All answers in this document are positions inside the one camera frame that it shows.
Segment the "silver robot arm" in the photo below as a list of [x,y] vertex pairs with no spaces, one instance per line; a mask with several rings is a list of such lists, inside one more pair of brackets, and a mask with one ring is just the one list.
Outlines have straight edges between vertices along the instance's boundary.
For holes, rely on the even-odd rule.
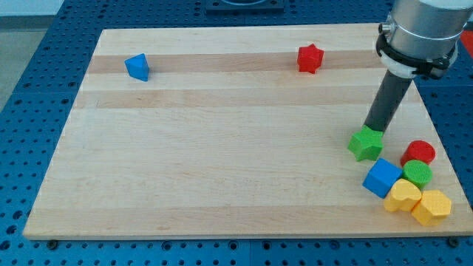
[[376,52],[387,75],[442,78],[457,59],[457,42],[472,0],[396,0],[378,26]]

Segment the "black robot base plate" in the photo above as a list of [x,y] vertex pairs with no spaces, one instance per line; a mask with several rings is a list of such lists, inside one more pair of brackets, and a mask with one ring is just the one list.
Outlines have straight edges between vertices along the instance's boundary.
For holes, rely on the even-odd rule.
[[282,12],[285,8],[285,0],[207,0],[205,1],[205,12],[207,14],[218,13],[251,13],[259,11]]

